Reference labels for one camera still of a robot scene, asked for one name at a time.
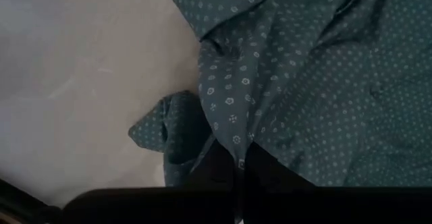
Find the teal shirt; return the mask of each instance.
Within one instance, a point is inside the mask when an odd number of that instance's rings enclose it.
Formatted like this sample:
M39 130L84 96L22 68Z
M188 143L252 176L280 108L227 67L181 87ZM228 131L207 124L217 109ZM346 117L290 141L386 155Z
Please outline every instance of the teal shirt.
M169 121L200 137L130 131L188 154L168 184L216 138L240 168L256 142L318 186L432 185L432 0L174 2L201 42L199 99L179 110L200 113Z

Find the white surface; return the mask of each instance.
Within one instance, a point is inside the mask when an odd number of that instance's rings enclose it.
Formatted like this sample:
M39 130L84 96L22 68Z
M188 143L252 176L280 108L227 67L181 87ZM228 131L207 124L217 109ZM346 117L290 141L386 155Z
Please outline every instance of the white surface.
M171 0L0 0L0 178L60 205L163 185L127 131L195 88L197 48Z

